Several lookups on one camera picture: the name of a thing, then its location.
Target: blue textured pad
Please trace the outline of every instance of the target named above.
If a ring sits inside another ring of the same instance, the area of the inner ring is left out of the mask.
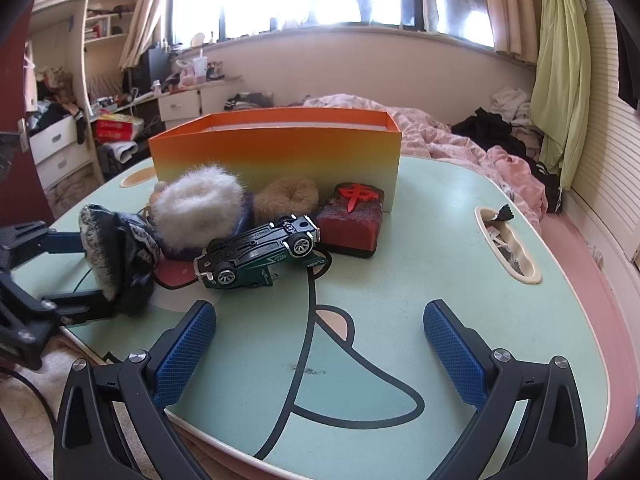
[[[182,332],[156,371],[154,402],[158,408],[175,404],[216,331],[216,311],[205,304]]]
[[[425,307],[422,320],[424,333],[462,401],[480,410],[487,399],[480,363],[433,301]]]

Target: white fluffy scrunchie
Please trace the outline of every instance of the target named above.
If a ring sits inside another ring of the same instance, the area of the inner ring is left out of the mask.
[[[151,206],[153,223],[175,250],[204,248],[229,236],[242,209],[238,180],[217,166],[190,171],[164,188]]]

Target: beige cup holder slot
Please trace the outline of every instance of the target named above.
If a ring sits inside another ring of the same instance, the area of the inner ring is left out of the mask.
[[[529,283],[531,285],[540,283],[540,281],[542,280],[542,273],[540,272],[540,269],[534,263],[533,258],[529,254],[529,251],[527,251],[526,247],[518,239],[518,235],[511,228],[509,223],[490,222],[490,220],[494,218],[497,213],[498,212],[495,209],[491,209],[489,207],[476,207],[476,220],[478,221],[480,230],[484,235],[484,239],[489,244],[489,247],[491,248],[495,257],[498,258],[498,261],[500,261],[504,269],[516,280],[519,280],[522,283]],[[498,247],[494,243],[492,235],[489,234],[489,231],[487,230],[489,226],[496,228],[500,232],[500,238],[504,243],[507,244],[509,250],[515,256],[522,274],[517,272],[505,259],[505,257],[502,256],[502,253],[498,250]]]

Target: metal screw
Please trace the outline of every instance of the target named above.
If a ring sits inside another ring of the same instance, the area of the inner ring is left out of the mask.
[[[24,328],[22,330],[18,330],[18,337],[25,343],[33,343],[34,341],[36,341],[36,336],[34,336],[31,332]]]
[[[50,300],[42,300],[40,302],[44,310],[55,310],[57,305]]]
[[[131,352],[129,354],[129,361],[132,363],[139,363],[144,361],[146,358],[146,352],[144,350],[136,350],[135,352]]]
[[[569,361],[567,361],[561,355],[557,355],[556,357],[554,357],[554,363],[558,368],[567,368],[569,365]]]
[[[73,370],[75,370],[76,372],[79,372],[85,366],[86,366],[86,359],[78,359],[78,360],[74,361],[74,363],[71,365],[71,368]]]
[[[507,361],[511,360],[511,354],[509,353],[508,350],[505,350],[504,348],[498,348],[497,350],[495,350],[494,357],[498,359],[498,361],[500,361],[501,363],[506,363]]]

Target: brown fuzzy hair tie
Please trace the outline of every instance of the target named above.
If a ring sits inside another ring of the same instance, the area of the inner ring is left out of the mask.
[[[304,176],[286,176],[271,182],[254,199],[256,225],[288,215],[308,215],[318,209],[318,188]]]

